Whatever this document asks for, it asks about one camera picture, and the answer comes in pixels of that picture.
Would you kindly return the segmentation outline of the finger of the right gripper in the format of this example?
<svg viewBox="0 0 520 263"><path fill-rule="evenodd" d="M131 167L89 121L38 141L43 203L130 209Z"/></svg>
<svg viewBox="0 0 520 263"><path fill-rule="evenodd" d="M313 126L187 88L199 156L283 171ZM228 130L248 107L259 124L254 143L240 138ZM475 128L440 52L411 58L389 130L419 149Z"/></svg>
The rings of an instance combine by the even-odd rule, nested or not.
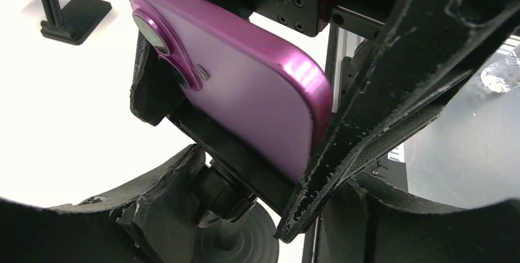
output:
<svg viewBox="0 0 520 263"><path fill-rule="evenodd" d="M169 69L143 34L137 36L134 73L130 88L131 113L152 126L175 113L186 99Z"/></svg>
<svg viewBox="0 0 520 263"><path fill-rule="evenodd" d="M519 24L519 0L397 0L334 116L275 234L305 232L361 153L394 124L448 90L455 70L491 55Z"/></svg>

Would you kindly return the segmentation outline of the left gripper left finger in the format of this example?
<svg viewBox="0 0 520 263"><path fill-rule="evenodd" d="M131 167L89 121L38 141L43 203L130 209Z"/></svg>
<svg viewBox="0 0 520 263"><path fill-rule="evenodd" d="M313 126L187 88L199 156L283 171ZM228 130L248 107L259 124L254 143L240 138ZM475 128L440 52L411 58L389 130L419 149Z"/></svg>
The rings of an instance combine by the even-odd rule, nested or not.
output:
<svg viewBox="0 0 520 263"><path fill-rule="evenodd" d="M190 262L198 199L188 180L204 151L189 145L161 166L78 205L1 200L2 262Z"/></svg>

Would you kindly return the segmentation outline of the black round-base phone stand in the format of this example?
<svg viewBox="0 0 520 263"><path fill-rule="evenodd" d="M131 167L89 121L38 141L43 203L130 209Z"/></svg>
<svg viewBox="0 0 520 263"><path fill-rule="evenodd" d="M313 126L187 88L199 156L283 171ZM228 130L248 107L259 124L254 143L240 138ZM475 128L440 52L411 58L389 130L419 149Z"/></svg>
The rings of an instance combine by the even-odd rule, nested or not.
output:
<svg viewBox="0 0 520 263"><path fill-rule="evenodd" d="M192 261L278 262L276 227L257 199L280 213L291 182L189 100L180 99L167 118L212 157L188 182L201 203Z"/></svg>

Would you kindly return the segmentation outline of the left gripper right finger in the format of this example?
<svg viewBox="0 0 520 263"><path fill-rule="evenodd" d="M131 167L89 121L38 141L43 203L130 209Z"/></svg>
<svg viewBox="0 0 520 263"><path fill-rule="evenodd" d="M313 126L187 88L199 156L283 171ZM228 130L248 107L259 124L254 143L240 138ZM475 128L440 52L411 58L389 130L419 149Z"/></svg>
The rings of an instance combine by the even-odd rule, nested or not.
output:
<svg viewBox="0 0 520 263"><path fill-rule="evenodd" d="M519 261L517 199L463 209L360 173L322 217L332 262Z"/></svg>

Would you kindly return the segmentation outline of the black folding phone stand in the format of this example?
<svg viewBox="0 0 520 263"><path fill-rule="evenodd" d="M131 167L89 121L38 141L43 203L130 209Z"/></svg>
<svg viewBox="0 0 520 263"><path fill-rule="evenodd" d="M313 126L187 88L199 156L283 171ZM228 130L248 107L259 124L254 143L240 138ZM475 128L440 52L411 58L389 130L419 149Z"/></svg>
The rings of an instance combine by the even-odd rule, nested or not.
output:
<svg viewBox="0 0 520 263"><path fill-rule="evenodd" d="M81 45L111 11L111 3L103 0L70 0L61 6L59 0L41 0L46 19L41 21L41 34L49 39Z"/></svg>

